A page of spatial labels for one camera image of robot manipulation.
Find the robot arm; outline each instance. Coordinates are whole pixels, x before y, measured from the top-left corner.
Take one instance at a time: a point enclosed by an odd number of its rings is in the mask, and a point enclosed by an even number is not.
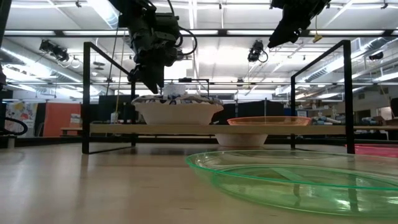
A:
[[[182,36],[178,17],[173,13],[156,13],[156,7],[149,0],[109,1],[120,11],[119,27],[128,28],[130,48],[135,53],[134,61],[137,65],[131,71],[129,81],[140,80],[153,93],[157,93],[157,86],[164,86],[164,67],[172,66],[178,56],[191,54],[195,49],[188,54],[177,50],[179,46],[175,43]],[[311,19],[321,13],[330,1],[272,0],[271,6],[283,9],[283,16],[269,38],[268,47],[296,42],[300,30],[305,30],[311,24]]]
[[[157,86],[164,87],[164,67],[172,66],[178,56],[178,17],[156,13],[156,7],[148,0],[109,1],[121,13],[119,27],[128,28],[130,48],[135,53],[136,67],[129,81],[140,80],[157,93]]]

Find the orange panel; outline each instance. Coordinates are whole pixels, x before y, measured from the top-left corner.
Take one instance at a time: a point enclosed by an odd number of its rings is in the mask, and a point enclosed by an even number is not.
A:
[[[71,127],[71,114],[80,114],[80,104],[71,103],[47,103],[45,105],[44,137],[59,137],[61,128]],[[77,135],[76,131],[68,134]]]

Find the shelf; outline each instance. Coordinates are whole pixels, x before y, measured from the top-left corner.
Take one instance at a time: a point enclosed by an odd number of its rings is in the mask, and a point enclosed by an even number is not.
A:
[[[345,126],[230,126],[91,124],[91,133],[116,134],[345,134]]]

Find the green plastic plate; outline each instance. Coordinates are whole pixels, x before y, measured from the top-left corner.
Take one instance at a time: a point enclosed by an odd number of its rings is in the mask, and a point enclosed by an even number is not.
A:
[[[398,217],[398,159],[303,151],[205,152],[202,179],[252,202],[306,212]]]

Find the orange bowl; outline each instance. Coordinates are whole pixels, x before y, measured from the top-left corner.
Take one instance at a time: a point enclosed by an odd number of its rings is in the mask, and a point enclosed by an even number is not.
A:
[[[295,125],[306,126],[311,118],[293,117],[293,116],[261,116],[248,118],[233,118],[227,120],[230,125]]]

